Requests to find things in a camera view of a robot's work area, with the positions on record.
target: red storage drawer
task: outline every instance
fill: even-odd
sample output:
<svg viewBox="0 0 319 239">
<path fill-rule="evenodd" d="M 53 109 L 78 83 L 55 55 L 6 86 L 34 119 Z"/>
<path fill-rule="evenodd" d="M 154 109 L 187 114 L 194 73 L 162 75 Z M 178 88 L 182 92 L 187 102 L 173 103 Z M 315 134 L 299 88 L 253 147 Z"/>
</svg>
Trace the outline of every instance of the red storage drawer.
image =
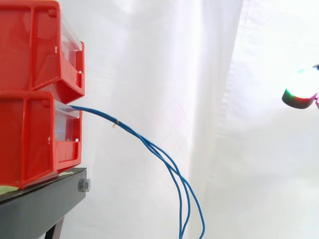
<svg viewBox="0 0 319 239">
<path fill-rule="evenodd" d="M 0 0 L 0 90 L 84 96 L 84 44 L 53 0 Z"/>
<path fill-rule="evenodd" d="M 82 113 L 49 92 L 0 92 L 0 185 L 24 188 L 81 163 Z"/>
</svg>

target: bolt head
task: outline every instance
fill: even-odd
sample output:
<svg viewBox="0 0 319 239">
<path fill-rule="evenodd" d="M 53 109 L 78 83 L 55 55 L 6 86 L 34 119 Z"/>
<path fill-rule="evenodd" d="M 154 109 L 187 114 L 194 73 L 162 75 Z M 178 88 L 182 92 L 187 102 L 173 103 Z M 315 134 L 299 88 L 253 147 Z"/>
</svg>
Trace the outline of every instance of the bolt head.
<svg viewBox="0 0 319 239">
<path fill-rule="evenodd" d="M 81 179 L 79 182 L 79 191 L 83 193 L 90 192 L 91 189 L 91 180 L 90 179 Z"/>
</svg>

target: glowing lamp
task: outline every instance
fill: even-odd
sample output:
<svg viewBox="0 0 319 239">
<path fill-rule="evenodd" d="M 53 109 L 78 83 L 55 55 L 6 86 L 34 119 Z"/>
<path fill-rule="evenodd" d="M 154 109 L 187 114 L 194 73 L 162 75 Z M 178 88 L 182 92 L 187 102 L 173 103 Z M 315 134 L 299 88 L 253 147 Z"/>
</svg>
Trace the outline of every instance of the glowing lamp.
<svg viewBox="0 0 319 239">
<path fill-rule="evenodd" d="M 286 88 L 282 100 L 296 109 L 308 108 L 316 99 L 319 88 L 317 66 L 304 68 L 296 73 L 292 84 Z"/>
</svg>

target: blue cable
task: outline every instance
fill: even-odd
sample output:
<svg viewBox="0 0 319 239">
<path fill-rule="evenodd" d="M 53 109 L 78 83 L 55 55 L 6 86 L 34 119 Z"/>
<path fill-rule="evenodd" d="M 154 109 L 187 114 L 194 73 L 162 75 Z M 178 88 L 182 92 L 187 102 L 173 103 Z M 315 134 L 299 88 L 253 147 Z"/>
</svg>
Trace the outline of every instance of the blue cable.
<svg viewBox="0 0 319 239">
<path fill-rule="evenodd" d="M 195 193 L 193 192 L 193 189 L 191 188 L 190 184 L 187 182 L 187 180 L 185 178 L 182 177 L 182 175 L 180 174 L 180 171 L 178 170 L 178 167 L 176 165 L 176 163 L 173 161 L 173 159 L 165 152 L 163 151 L 161 148 L 159 148 L 158 146 L 156 146 L 155 144 L 153 144 L 152 142 L 150 142 L 149 140 L 147 140 L 146 138 L 144 138 L 143 136 L 139 135 L 138 133 L 136 133 L 133 129 L 131 129 L 129 126 L 127 126 L 126 124 L 118 121 L 116 118 L 106 114 L 106 113 L 103 113 L 101 111 L 97 111 L 97 110 L 94 110 L 94 109 L 90 109 L 90 108 L 85 108 L 85 107 L 78 107 L 78 106 L 71 106 L 72 108 L 76 109 L 76 110 L 79 110 L 79 111 L 86 111 L 86 112 L 89 112 L 89 113 L 92 113 L 92 114 L 95 114 L 95 115 L 98 115 L 100 117 L 103 117 L 115 124 L 117 124 L 119 127 L 123 128 L 125 131 L 129 132 L 130 134 L 134 135 L 135 137 L 139 138 L 143 144 L 148 148 L 148 150 L 153 153 L 156 157 L 158 157 L 165 165 L 166 167 L 168 168 L 168 171 L 177 187 L 177 191 L 178 191 L 178 196 L 179 196 L 179 203 L 180 203 L 180 207 L 179 207 L 179 239 L 182 239 L 183 237 L 183 234 L 184 234 L 184 231 L 186 229 L 186 226 L 187 226 L 187 223 L 188 223 L 188 220 L 189 220 L 189 217 L 190 217 L 190 200 L 189 200 L 189 194 L 188 194 L 188 190 L 187 190 L 187 187 L 189 188 L 195 202 L 196 202 L 196 205 L 197 205 L 197 208 L 198 208 L 198 211 L 199 211 L 199 215 L 200 215 L 200 218 L 201 218 L 201 221 L 202 221 L 202 233 L 199 237 L 199 239 L 202 239 L 203 236 L 204 236 L 204 233 L 205 233 L 205 222 L 204 222 L 204 217 L 203 217 L 203 214 L 202 214 L 202 211 L 201 211 L 201 208 L 200 208 L 200 204 L 198 202 L 198 199 L 197 197 L 195 196 Z M 171 163 L 174 165 L 175 169 L 172 168 L 172 166 L 167 163 L 165 161 L 165 159 L 161 156 L 161 154 L 156 150 L 158 149 L 160 152 L 162 152 L 170 161 Z M 185 221 L 185 224 L 183 226 L 183 229 L 181 230 L 181 219 L 182 219 L 182 200 L 181 200 L 181 193 L 180 193 L 180 188 L 178 186 L 178 183 L 176 182 L 176 179 L 174 177 L 174 175 L 172 174 L 172 172 L 174 172 L 178 177 L 180 177 L 181 181 L 182 181 L 182 184 L 184 186 L 184 189 L 185 189 L 185 193 L 186 193 L 186 196 L 187 196 L 187 202 L 188 202 L 188 213 L 187 213 L 187 218 L 186 218 L 186 221 Z"/>
</svg>

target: white fabric backdrop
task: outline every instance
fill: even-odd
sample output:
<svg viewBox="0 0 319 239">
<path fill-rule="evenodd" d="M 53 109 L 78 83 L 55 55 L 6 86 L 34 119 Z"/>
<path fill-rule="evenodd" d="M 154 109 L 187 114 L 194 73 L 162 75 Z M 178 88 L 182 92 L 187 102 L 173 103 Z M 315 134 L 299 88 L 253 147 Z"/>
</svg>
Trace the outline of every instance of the white fabric backdrop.
<svg viewBox="0 0 319 239">
<path fill-rule="evenodd" d="M 86 44 L 77 104 L 176 160 L 202 204 L 204 238 L 317 238 L 318 110 L 281 102 L 290 72 L 319 63 L 314 0 L 60 2 Z M 83 130 L 92 190 L 61 238 L 178 238 L 165 166 L 103 119 L 84 114 Z M 192 208 L 189 239 L 201 230 Z"/>
<path fill-rule="evenodd" d="M 291 71 L 319 62 L 313 0 L 245 0 L 205 189 L 207 238 L 315 239 L 319 112 L 281 102 Z"/>
</svg>

